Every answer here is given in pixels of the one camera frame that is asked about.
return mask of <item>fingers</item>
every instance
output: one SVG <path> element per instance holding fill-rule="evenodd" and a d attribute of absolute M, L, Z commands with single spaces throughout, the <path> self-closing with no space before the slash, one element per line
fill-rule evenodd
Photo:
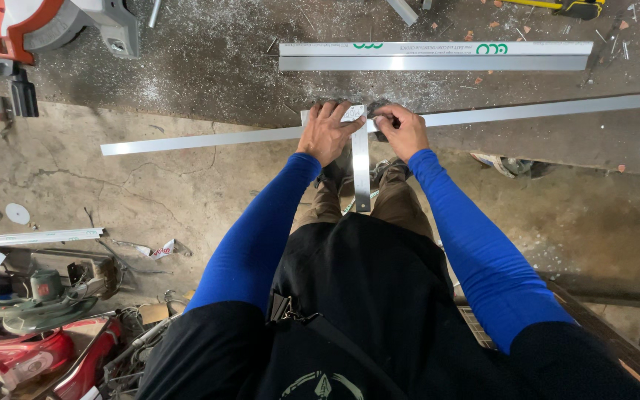
<path fill-rule="evenodd" d="M 337 102 L 333 101 L 333 100 L 325 102 L 325 104 L 322 105 L 322 109 L 320 110 L 320 113 L 318 114 L 318 117 L 320 117 L 320 118 L 329 117 L 330 114 L 332 114 L 332 110 L 335 109 L 336 105 L 337 105 Z"/>
<path fill-rule="evenodd" d="M 360 118 L 357 118 L 351 123 L 348 123 L 347 125 L 344 125 L 343 127 L 341 127 L 340 132 L 347 137 L 352 133 L 357 132 L 362 127 L 362 125 L 364 125 L 366 122 L 367 122 L 367 118 L 364 115 L 362 115 L 360 116 Z"/>
<path fill-rule="evenodd" d="M 347 100 L 340 103 L 340 105 L 335 107 L 335 110 L 332 112 L 333 119 L 337 120 L 337 122 L 339 123 L 342 119 L 342 116 L 347 113 L 347 110 L 349 110 L 350 107 L 352 107 L 352 103 Z"/>
<path fill-rule="evenodd" d="M 374 110 L 374 115 L 386 115 L 386 114 L 393 114 L 399 120 L 400 123 L 403 123 L 407 118 L 411 117 L 414 113 L 400 106 L 399 104 L 389 104 Z"/>
<path fill-rule="evenodd" d="M 377 125 L 379 130 L 382 131 L 382 133 L 384 133 L 385 135 L 395 134 L 397 132 L 395 127 L 392 125 L 392 122 L 388 120 L 387 117 L 384 117 L 383 115 L 379 115 L 377 118 L 375 118 L 374 123 Z"/>
<path fill-rule="evenodd" d="M 320 111 L 320 103 L 315 103 L 312 107 L 310 107 L 310 112 L 308 113 L 308 121 L 312 121 L 318 117 L 318 111 Z"/>

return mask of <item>concrete floor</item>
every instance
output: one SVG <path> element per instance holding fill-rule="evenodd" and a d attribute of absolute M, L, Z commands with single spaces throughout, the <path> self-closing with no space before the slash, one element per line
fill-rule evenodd
<path fill-rule="evenodd" d="M 173 254 L 153 261 L 134 249 L 116 248 L 138 268 L 174 274 L 129 274 L 120 294 L 100 303 L 102 310 L 156 302 L 167 289 L 184 293 L 196 287 L 224 233 L 297 146 L 287 140 L 102 157 L 103 143 L 254 128 L 57 103 L 39 106 L 40 118 L 17 120 L 8 142 L 0 137 L 1 210 L 11 202 L 22 204 L 31 221 L 47 231 L 89 226 L 85 206 L 113 239 L 157 249 L 174 238 L 193 251 L 189 258 Z M 370 146 L 373 161 L 393 156 L 388 144 Z M 586 282 L 586 288 L 640 293 L 640 175 L 564 166 L 543 179 L 512 180 L 468 154 L 435 150 L 458 186 L 538 272 L 565 287 Z M 420 192 L 415 179 L 410 183 Z M 419 198 L 430 214 L 425 196 Z M 302 201 L 298 213 L 307 209 L 311 191 Z M 0 221 L 0 234 L 30 230 L 6 217 Z M 94 241 L 65 247 L 105 252 Z"/>

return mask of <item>hand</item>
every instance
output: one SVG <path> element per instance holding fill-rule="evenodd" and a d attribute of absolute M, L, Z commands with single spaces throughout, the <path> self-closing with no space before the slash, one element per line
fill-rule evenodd
<path fill-rule="evenodd" d="M 343 101 L 340 105 L 328 101 L 322 108 L 319 103 L 315 104 L 310 109 L 308 124 L 300 136 L 296 152 L 310 154 L 320 161 L 323 167 L 339 157 L 350 135 L 357 132 L 367 121 L 367 118 L 361 116 L 351 123 L 341 123 L 340 119 L 351 105 L 349 101 Z"/>
<path fill-rule="evenodd" d="M 389 140 L 397 156 L 408 163 L 419 150 L 429 148 L 426 137 L 426 121 L 399 104 L 379 107 L 374 111 L 374 123 Z"/>

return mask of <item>blue sleeve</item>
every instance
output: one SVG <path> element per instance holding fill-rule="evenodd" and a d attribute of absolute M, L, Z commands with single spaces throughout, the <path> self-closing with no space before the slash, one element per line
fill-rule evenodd
<path fill-rule="evenodd" d="M 510 352 L 531 324 L 573 323 L 510 239 L 456 186 L 432 150 L 409 168 L 428 197 L 446 255 L 478 322 L 498 349 Z"/>
<path fill-rule="evenodd" d="M 293 216 L 310 182 L 320 173 L 311 155 L 295 153 L 253 199 L 221 240 L 185 312 L 238 300 L 266 310 L 273 275 L 288 241 Z"/>

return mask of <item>printed logo on shirt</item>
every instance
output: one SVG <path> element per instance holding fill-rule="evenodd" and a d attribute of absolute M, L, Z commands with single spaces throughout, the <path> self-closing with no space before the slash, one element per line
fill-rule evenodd
<path fill-rule="evenodd" d="M 283 391 L 283 393 L 281 393 L 280 398 L 288 397 L 295 389 L 304 384 L 308 384 L 307 386 L 312 386 L 314 384 L 314 393 L 318 396 L 318 399 L 331 399 L 330 394 L 333 392 L 332 385 L 335 384 L 331 381 L 339 382 L 342 386 L 346 387 L 356 400 L 364 400 L 362 391 L 350 382 L 349 379 L 340 374 L 332 374 L 332 376 L 328 378 L 326 374 L 323 374 L 323 371 L 315 371 L 298 378 L 298 380 L 293 382 Z"/>

